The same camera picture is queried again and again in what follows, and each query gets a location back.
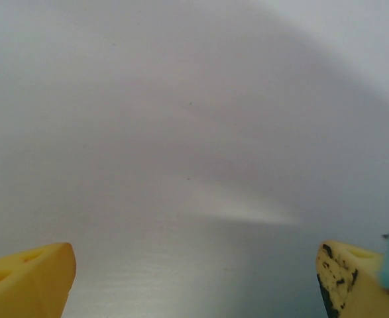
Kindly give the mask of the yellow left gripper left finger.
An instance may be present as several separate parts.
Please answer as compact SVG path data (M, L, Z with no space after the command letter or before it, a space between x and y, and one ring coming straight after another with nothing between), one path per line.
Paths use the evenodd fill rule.
M75 276L68 242L0 257L0 318L61 317Z

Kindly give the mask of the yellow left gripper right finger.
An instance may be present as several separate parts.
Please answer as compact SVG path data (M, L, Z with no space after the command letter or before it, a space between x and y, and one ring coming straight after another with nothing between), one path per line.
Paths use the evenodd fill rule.
M341 242L320 244L315 269L328 317L389 318L389 293L380 287L383 255Z

